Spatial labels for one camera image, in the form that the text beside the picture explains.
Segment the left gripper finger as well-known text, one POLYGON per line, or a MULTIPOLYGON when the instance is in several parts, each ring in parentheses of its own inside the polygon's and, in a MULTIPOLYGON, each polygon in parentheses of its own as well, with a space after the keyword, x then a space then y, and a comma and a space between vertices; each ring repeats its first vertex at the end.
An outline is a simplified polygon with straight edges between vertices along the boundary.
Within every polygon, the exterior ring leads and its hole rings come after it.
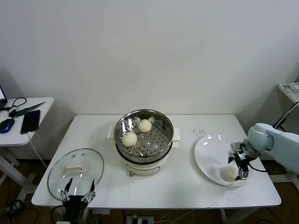
POLYGON ((94 180, 91 184, 91 188, 89 190, 88 193, 86 193, 83 198, 81 199, 82 202, 91 202, 96 196, 96 193, 95 193, 95 184, 94 184, 94 180))
POLYGON ((73 178, 71 178, 69 180, 69 182, 66 184, 64 190, 60 191, 60 195, 61 195, 62 201, 69 201, 70 200, 68 192, 69 192, 70 186, 72 184, 72 180, 73 180, 73 178))

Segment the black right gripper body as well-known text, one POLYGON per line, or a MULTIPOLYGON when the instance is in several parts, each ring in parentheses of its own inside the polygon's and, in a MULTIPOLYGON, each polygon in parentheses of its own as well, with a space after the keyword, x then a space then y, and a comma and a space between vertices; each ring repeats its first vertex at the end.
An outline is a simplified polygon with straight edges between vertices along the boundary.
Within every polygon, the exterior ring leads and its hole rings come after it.
POLYGON ((239 172, 248 172, 248 158, 244 152, 236 151, 234 152, 235 162, 239 168, 239 172))

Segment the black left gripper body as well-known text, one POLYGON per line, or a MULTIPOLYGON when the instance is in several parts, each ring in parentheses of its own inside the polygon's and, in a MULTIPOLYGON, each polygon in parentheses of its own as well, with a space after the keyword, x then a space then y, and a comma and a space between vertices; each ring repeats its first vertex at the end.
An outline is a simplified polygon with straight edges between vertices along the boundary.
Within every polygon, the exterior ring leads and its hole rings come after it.
POLYGON ((69 200, 62 200, 65 208, 63 220, 78 220, 80 211, 88 205, 87 201, 83 198, 84 196, 70 196, 69 200))

